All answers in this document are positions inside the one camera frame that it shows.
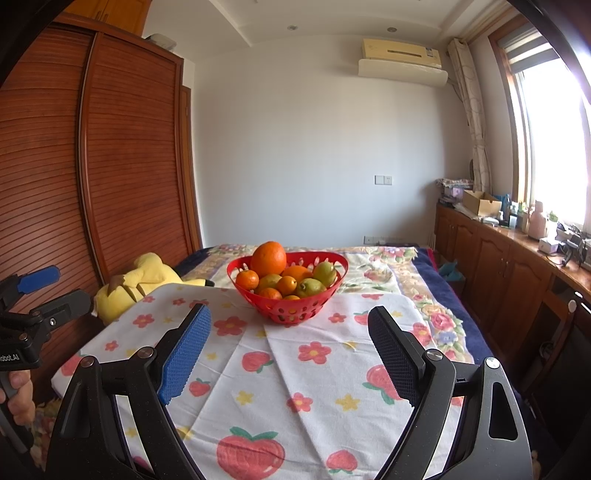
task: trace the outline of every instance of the red plastic basket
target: red plastic basket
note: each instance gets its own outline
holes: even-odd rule
[[[250,268],[251,257],[242,257],[233,260],[228,265],[228,277],[234,283],[236,289],[240,292],[248,303],[255,306],[256,309],[261,312],[265,317],[270,318],[273,322],[279,323],[285,326],[297,325],[305,322],[307,319],[311,319],[319,311],[321,311],[324,304],[329,301],[332,295],[335,294],[339,288],[344,276],[347,274],[349,269],[349,263],[347,260],[339,255],[332,252],[293,252],[287,254],[287,265],[303,265],[308,269],[312,270],[319,262],[328,260],[336,264],[337,274],[335,283],[327,288],[326,291],[309,297],[307,299],[299,300],[272,300],[266,299],[248,290],[236,285],[234,279],[241,270],[247,270]],[[340,264],[345,272],[341,274],[339,271]]]

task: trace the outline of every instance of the small orange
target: small orange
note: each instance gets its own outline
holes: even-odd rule
[[[294,277],[281,277],[281,280],[277,282],[275,287],[281,292],[284,297],[291,295],[295,292],[297,287],[297,280]]]
[[[283,273],[281,274],[282,277],[293,277],[295,278],[296,282],[301,282],[306,278],[312,278],[312,272],[308,270],[306,267],[302,267],[301,265],[292,265],[287,267]]]
[[[254,290],[258,287],[258,275],[254,270],[243,270],[236,277],[236,285],[244,290]]]
[[[287,256],[281,244],[267,242],[260,245],[251,257],[251,269],[258,273],[259,277],[268,274],[280,274],[287,266]]]
[[[283,297],[279,291],[275,290],[274,288],[263,288],[259,293],[261,297],[265,297],[266,299],[271,300],[281,300]]]

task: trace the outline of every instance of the blue gripper pad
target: blue gripper pad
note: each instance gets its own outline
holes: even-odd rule
[[[189,375],[203,350],[203,345],[207,341],[212,329],[212,314],[207,306],[194,307],[178,327],[179,330],[183,328],[184,332],[162,367],[158,398],[163,405],[168,405],[173,397],[178,397],[183,392]]]
[[[41,290],[60,279],[60,269],[55,265],[23,275],[18,282],[18,291],[28,294]]]

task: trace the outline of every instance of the wardrobe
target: wardrobe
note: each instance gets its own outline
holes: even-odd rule
[[[183,59],[69,14],[15,66],[0,89],[0,278],[61,271],[16,311],[74,288],[95,294],[143,253],[174,266],[200,248],[182,76]],[[101,328],[86,316],[53,333],[36,400]]]

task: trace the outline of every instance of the curtain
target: curtain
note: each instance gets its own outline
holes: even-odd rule
[[[464,110],[472,136],[472,160],[474,162],[474,190],[492,193],[491,168],[486,156],[484,109],[480,83],[476,76],[474,60],[468,45],[454,38],[448,46],[453,71],[464,103]]]

